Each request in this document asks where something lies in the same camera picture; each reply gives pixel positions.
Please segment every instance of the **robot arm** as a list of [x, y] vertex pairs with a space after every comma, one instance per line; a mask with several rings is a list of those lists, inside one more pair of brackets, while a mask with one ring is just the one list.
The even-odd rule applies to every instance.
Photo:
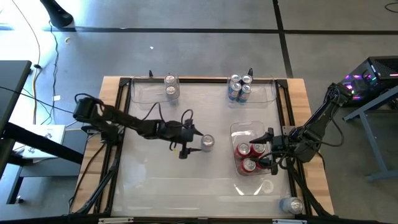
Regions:
[[73, 117], [80, 122], [91, 124], [89, 129], [101, 131], [110, 142], [118, 140], [118, 127], [108, 122], [120, 124], [131, 128], [138, 135], [146, 139], [162, 139], [174, 144], [181, 144], [180, 159], [186, 159], [191, 151], [200, 149], [187, 148], [187, 143], [193, 141], [193, 135], [202, 136], [196, 130], [192, 118], [185, 120], [182, 124], [178, 121], [164, 121], [162, 119], [139, 119], [115, 109], [113, 106], [105, 105], [101, 100], [93, 97], [84, 97], [77, 101]]
[[[252, 144], [265, 144], [267, 142], [271, 144], [271, 153], [258, 158], [260, 166], [271, 169], [272, 175], [277, 174], [278, 165], [282, 169], [287, 169], [287, 172], [300, 186], [302, 193], [319, 216], [331, 217], [332, 215], [322, 208], [305, 182], [298, 175], [294, 167], [294, 160], [298, 159], [303, 163], [309, 162], [318, 152], [321, 144], [328, 144], [322, 142], [325, 129], [330, 121], [336, 124], [333, 119], [334, 115], [349, 99], [351, 99], [351, 93], [344, 85], [332, 83], [328, 88], [321, 107], [303, 126], [293, 129], [286, 136], [274, 136], [274, 130], [269, 128], [265, 135], [250, 141]], [[328, 145], [340, 146], [344, 143], [344, 138], [341, 140], [339, 144]], [[281, 163], [284, 159], [286, 160], [286, 167]]]
[[332, 83], [321, 107], [303, 126], [291, 130], [287, 136], [274, 136], [274, 130], [269, 128], [265, 135], [253, 139], [250, 143], [265, 144], [269, 142], [272, 144], [273, 157], [275, 155], [281, 157], [288, 152], [301, 162], [309, 162], [319, 150], [320, 145], [324, 143], [322, 139], [329, 122], [334, 122], [333, 117], [337, 111], [350, 99], [351, 93], [343, 84]]

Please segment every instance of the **red soda can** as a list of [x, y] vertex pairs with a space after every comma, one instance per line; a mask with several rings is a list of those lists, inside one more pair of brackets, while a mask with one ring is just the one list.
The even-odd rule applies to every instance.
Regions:
[[235, 156], [238, 158], [247, 158], [251, 155], [251, 150], [248, 144], [241, 143], [236, 146]]
[[254, 156], [259, 157], [259, 156], [263, 155], [263, 153], [266, 151], [266, 145], [252, 144], [250, 146], [250, 151]]
[[256, 162], [250, 160], [250, 158], [245, 158], [241, 162], [241, 167], [239, 168], [240, 173], [249, 174], [256, 170]]

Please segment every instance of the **clear plastic bin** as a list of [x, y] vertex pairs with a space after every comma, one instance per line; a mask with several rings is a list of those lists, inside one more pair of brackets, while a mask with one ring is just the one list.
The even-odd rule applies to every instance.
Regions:
[[177, 75], [177, 89], [173, 97], [166, 95], [166, 85], [163, 78], [134, 77], [132, 79], [131, 101], [139, 105], [141, 109], [148, 110], [154, 103], [160, 103], [162, 107], [177, 106], [180, 96], [180, 83]]
[[[261, 137], [264, 135], [264, 124], [260, 121], [249, 121], [245, 123], [234, 123], [231, 125], [231, 146], [232, 153], [234, 155], [236, 172], [240, 175], [259, 175], [259, 174], [268, 174], [271, 172], [270, 169], [260, 169], [256, 168], [253, 172], [247, 173], [243, 172], [241, 169], [241, 164], [243, 158], [236, 155], [236, 148], [241, 143], [246, 143], [249, 146], [251, 145], [249, 141]], [[267, 144], [264, 145], [266, 150], [264, 154], [269, 152], [269, 147]]]
[[230, 108], [266, 108], [268, 103], [274, 101], [275, 99], [269, 99], [268, 92], [265, 84], [253, 84], [251, 83], [251, 93], [246, 102], [240, 103], [236, 100], [231, 100], [228, 97], [229, 82], [231, 81], [231, 75], [227, 78], [227, 88], [226, 88], [226, 99], [228, 100], [228, 105]]

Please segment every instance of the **concrete floor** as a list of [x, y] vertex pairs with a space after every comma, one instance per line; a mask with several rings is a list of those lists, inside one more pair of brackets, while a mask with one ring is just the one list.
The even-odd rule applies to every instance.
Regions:
[[[37, 81], [38, 99], [51, 102], [55, 42], [47, 26], [48, 15], [37, 2], [15, 0], [32, 23], [40, 42], [40, 64], [44, 67]], [[73, 14], [76, 26], [122, 28], [215, 28], [276, 29], [272, 0], [58, 0]], [[284, 28], [289, 30], [398, 30], [398, 14], [384, 9], [390, 0], [279, 0]], [[15, 30], [0, 29], [0, 60], [37, 61], [35, 40], [11, 2], [0, 4], [0, 27], [8, 22]], [[60, 58], [57, 73], [56, 105], [74, 109], [75, 93], [98, 95], [105, 75], [225, 76], [243, 73], [249, 67], [258, 77], [286, 77], [278, 34], [179, 34], [179, 33], [97, 33], [56, 32]], [[312, 111], [322, 102], [327, 86], [340, 81], [368, 56], [398, 55], [398, 35], [286, 35], [287, 50], [295, 78], [304, 78]], [[25, 88], [31, 91], [31, 77]], [[12, 121], [31, 123], [32, 113], [21, 105], [32, 101], [21, 98]], [[39, 122], [46, 118], [39, 109]], [[367, 183], [366, 174], [377, 172], [371, 148], [363, 141], [359, 122], [339, 125], [346, 144], [339, 148], [322, 147], [326, 175], [335, 213], [358, 218], [396, 223], [398, 220], [397, 179]], [[389, 167], [398, 168], [395, 117], [371, 116], [378, 141]], [[56, 111], [55, 123], [73, 121], [69, 114]], [[325, 141], [339, 141], [333, 126]], [[0, 220], [62, 215], [72, 195], [76, 177], [31, 178], [22, 184], [20, 194], [27, 203], [5, 205], [17, 167], [8, 166], [0, 181]]]

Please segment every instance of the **desk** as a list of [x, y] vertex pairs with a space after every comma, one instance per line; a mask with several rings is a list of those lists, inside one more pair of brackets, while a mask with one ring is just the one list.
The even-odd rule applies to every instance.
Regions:
[[[204, 77], [184, 77], [184, 78], [204, 78]], [[120, 77], [104, 77], [99, 98], [105, 104], [114, 105], [116, 95], [118, 93]], [[304, 81], [302, 79], [288, 79], [290, 101], [292, 104], [295, 124], [297, 126], [303, 125], [311, 116], [310, 106], [308, 104], [307, 92], [305, 90]], [[101, 147], [100, 137], [95, 136], [87, 143], [84, 160], [80, 170], [79, 179], [86, 168], [88, 161], [94, 153]], [[87, 171], [85, 178], [82, 180], [80, 188], [76, 194], [75, 202], [72, 205], [72, 211], [78, 210], [90, 197], [98, 185], [101, 168], [104, 159], [104, 151], [99, 153], [94, 159], [90, 168]], [[326, 180], [325, 171], [320, 157], [315, 156], [309, 163], [304, 164], [305, 177], [307, 180], [308, 188], [312, 191], [317, 200], [323, 205], [326, 211], [333, 213], [333, 206], [331, 204], [328, 184]], [[109, 184], [104, 190], [103, 198], [101, 201], [101, 211], [103, 210], [109, 193]]]

